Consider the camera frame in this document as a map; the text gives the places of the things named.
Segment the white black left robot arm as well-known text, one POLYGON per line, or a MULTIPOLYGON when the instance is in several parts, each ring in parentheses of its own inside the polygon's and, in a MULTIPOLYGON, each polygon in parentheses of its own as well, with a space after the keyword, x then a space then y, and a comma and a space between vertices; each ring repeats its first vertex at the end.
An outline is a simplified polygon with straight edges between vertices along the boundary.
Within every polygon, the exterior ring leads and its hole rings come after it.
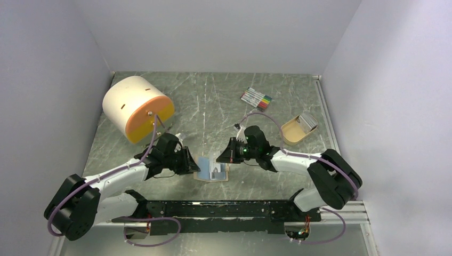
POLYGON ((114 219, 142 221, 152 214, 148 201, 128 186, 146 181, 168 169, 177 175, 200 171, 189 148, 173 134, 164 133, 126 163, 103 173, 68 176, 44 211, 49 231, 75 241, 93 226, 114 219))

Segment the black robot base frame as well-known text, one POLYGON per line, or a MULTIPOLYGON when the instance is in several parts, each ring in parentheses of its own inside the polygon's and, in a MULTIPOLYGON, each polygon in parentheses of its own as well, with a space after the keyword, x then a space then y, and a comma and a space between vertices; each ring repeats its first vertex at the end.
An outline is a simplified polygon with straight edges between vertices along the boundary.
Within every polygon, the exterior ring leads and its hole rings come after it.
POLYGON ((130 222, 151 217, 151 235, 181 233, 254 232, 284 234, 290 222, 319 222, 320 210, 299 210, 288 199, 234 201, 140 200, 141 209, 130 222))

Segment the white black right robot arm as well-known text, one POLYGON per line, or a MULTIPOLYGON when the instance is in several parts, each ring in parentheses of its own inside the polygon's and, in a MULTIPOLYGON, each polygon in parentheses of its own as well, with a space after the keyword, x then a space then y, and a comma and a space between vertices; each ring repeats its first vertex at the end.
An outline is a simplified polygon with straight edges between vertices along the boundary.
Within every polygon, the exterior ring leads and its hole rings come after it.
POLYGON ((236 125, 238 133, 231 137, 216 161, 240 164, 251 159, 271 172, 290 172, 310 178, 313 185, 297 191, 290 199, 288 215, 300 221, 309 210, 329 206, 336 210, 357 197, 362 179, 348 162, 334 149, 322 153, 304 154, 272 146, 256 125, 244 128, 236 125))

